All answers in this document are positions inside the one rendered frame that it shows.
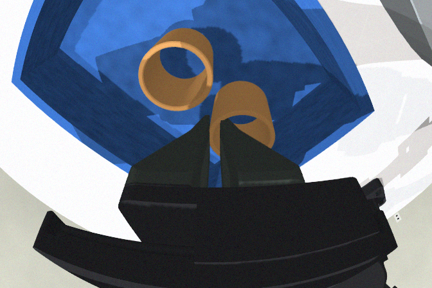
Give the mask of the bronze bushing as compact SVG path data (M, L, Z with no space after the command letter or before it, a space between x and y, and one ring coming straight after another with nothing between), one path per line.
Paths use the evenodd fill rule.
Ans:
M266 95L257 85L236 81L226 84L215 96L210 122L210 147L220 156L220 122L232 116L247 115L256 120L235 124L242 132L272 148L275 130Z
M204 64L204 71L186 79L169 74L160 61L160 50L169 47L180 47L195 53ZM212 46L196 30L172 30L145 54L139 65L138 78L145 96L157 106L170 111L194 108L206 99L213 85Z

